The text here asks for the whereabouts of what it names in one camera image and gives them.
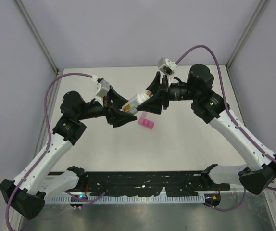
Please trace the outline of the white pill bottle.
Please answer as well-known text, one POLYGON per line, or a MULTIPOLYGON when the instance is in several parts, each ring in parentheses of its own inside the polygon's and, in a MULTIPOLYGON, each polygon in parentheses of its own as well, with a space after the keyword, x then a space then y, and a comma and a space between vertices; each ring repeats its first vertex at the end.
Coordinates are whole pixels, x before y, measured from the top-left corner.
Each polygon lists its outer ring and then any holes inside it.
POLYGON ((128 102, 126 102, 122 106, 122 111, 131 115, 135 115, 138 110, 137 108, 150 99, 153 96, 153 93, 149 90, 144 90, 142 93, 137 94, 132 99, 130 99, 128 102))

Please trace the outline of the pink weekly pill organizer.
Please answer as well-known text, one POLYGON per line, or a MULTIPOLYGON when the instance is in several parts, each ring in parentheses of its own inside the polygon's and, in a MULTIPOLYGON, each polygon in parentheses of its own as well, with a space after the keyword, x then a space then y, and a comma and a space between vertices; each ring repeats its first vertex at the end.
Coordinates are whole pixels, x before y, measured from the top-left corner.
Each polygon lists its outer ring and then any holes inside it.
POLYGON ((148 113, 147 112, 142 112, 140 118, 138 119, 138 124, 148 128, 148 129, 153 129, 155 123, 147 118, 148 113))

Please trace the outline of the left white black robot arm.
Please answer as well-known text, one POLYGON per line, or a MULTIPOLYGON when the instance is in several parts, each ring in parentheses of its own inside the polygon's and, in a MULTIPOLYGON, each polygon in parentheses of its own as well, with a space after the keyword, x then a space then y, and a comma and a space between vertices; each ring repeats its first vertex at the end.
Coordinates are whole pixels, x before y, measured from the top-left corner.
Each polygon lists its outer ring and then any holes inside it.
POLYGON ((104 104, 96 99, 87 103, 76 91, 66 93, 60 107, 62 116, 56 126, 49 129, 48 143, 14 180, 4 179, 0 184, 5 202, 27 220, 32 220, 45 203, 58 194, 72 189, 83 191, 87 185, 83 168, 72 166, 57 177, 45 178, 81 138, 87 128, 82 120, 104 116, 114 128, 135 121, 136 116, 121 110, 126 101, 112 87, 103 98, 104 104))

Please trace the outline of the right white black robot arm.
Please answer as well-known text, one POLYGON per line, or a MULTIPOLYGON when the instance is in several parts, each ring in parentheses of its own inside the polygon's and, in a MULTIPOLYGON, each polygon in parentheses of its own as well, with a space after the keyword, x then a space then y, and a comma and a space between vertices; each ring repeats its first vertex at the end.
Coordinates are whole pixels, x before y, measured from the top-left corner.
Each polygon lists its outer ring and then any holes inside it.
POLYGON ((240 122, 224 98, 212 90, 214 76, 202 64, 193 65, 186 82, 168 83, 170 70, 164 75, 156 73, 148 90, 153 96, 138 106, 139 111, 161 114, 170 101, 191 100, 194 114, 221 133, 241 155, 242 166, 214 164, 202 177, 201 183, 208 190, 218 184, 237 184, 252 194, 259 195, 276 178, 276 154, 263 145, 240 122))

